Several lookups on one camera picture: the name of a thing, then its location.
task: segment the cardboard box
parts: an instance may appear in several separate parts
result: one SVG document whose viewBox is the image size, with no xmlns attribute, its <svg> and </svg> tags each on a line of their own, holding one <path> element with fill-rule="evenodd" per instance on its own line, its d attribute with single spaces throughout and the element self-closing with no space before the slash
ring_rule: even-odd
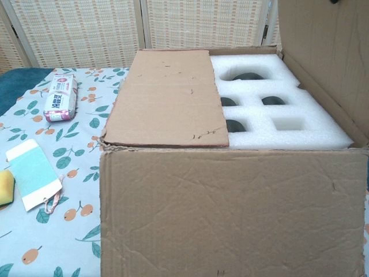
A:
<svg viewBox="0 0 369 277">
<path fill-rule="evenodd" d="M 363 0 L 280 0 L 284 62 L 355 141 L 230 151 L 210 55 L 139 51 L 102 136 L 102 276 L 363 276 Z"/>
</svg>

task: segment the box flap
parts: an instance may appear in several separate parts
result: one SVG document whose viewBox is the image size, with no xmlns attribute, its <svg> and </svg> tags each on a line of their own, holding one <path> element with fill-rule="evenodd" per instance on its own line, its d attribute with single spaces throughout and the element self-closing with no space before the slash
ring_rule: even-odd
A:
<svg viewBox="0 0 369 277">
<path fill-rule="evenodd" d="M 283 52 L 369 138 L 369 1 L 280 0 Z"/>
<path fill-rule="evenodd" d="M 209 51 L 138 51 L 104 140 L 116 145 L 228 146 Z"/>
</svg>

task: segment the tablecloth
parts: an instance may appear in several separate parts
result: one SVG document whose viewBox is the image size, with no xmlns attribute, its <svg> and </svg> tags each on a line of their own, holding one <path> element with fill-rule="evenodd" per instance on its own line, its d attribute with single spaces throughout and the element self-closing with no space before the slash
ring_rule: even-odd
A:
<svg viewBox="0 0 369 277">
<path fill-rule="evenodd" d="M 98 137 L 127 72 L 54 69 L 0 117 L 0 169 L 9 166 L 8 149 L 35 139 L 55 172 L 65 176 L 62 198 L 51 215 L 43 205 L 25 212 L 17 189 L 14 202 L 0 207 L 0 277 L 100 276 Z M 72 121 L 49 123 L 43 116 L 56 73 L 76 76 L 77 114 Z"/>
</svg>

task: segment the styrofoam insert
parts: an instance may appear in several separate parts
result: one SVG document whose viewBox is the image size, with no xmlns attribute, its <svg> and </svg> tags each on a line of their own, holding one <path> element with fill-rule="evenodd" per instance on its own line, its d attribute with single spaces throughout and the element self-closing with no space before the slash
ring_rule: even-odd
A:
<svg viewBox="0 0 369 277">
<path fill-rule="evenodd" d="M 228 134 L 230 148 L 342 149 L 353 142 L 307 91 L 297 87 L 298 80 L 277 55 L 211 56 L 211 60 L 220 96 L 238 105 L 223 107 L 225 118 L 240 122 L 246 129 Z M 247 65 L 248 60 L 256 66 Z M 245 72 L 270 78 L 222 80 Z M 262 99 L 268 96 L 276 96 L 285 104 L 264 105 Z"/>
</svg>

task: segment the sponge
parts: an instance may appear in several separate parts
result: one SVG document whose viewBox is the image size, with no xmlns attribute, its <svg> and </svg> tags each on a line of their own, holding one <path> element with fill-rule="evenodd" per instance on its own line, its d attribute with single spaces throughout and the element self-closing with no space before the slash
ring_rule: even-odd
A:
<svg viewBox="0 0 369 277">
<path fill-rule="evenodd" d="M 0 171 L 0 205 L 13 202 L 14 177 L 9 170 Z"/>
</svg>

